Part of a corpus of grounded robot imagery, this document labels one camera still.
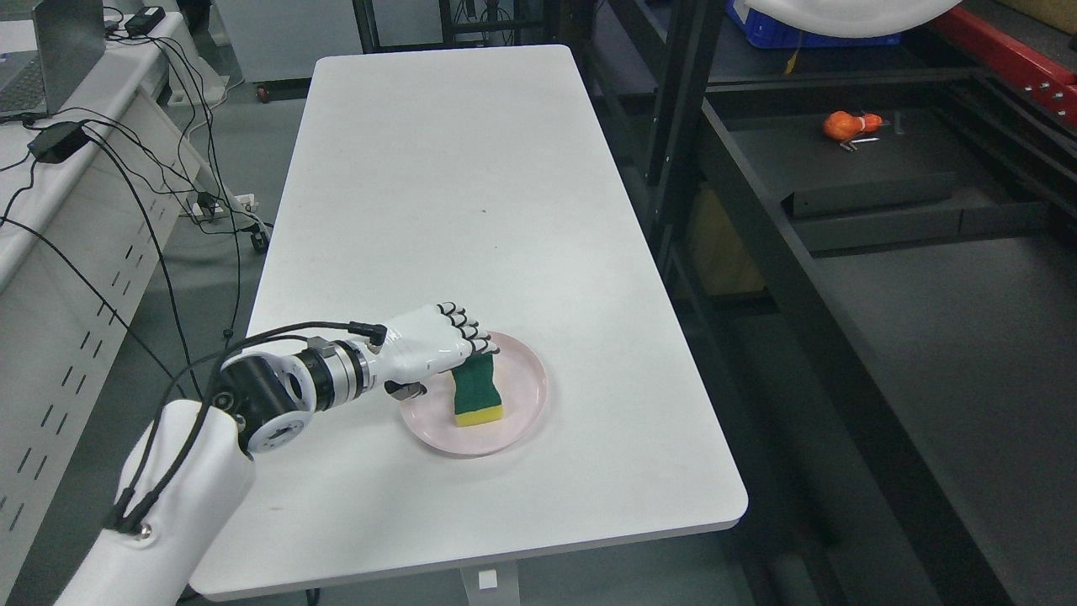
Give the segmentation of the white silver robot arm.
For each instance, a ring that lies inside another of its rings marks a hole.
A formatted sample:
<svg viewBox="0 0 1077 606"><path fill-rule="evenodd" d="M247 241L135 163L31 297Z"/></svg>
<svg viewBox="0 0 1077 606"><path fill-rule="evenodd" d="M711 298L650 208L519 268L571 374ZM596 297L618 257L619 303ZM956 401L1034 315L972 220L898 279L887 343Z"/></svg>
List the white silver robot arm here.
<svg viewBox="0 0 1077 606"><path fill-rule="evenodd" d="M246 498L253 456L292 441L316 412L376 384L384 326L349 326L350 340L304 338L297 353L262 346L300 340L278 327L208 354L208 394L164 401L120 473L118 494L58 605L173 605L205 552Z"/></svg>

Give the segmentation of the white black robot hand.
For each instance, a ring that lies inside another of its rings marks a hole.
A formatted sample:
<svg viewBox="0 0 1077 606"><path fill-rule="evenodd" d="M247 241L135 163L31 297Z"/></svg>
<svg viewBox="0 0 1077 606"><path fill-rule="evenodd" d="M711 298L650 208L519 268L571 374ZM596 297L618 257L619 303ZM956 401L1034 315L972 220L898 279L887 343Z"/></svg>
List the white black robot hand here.
<svg viewBox="0 0 1077 606"><path fill-rule="evenodd" d="M369 387L416 384L499 352L491 335L460 304L421 306L384 323L384 341L367 357Z"/></svg>

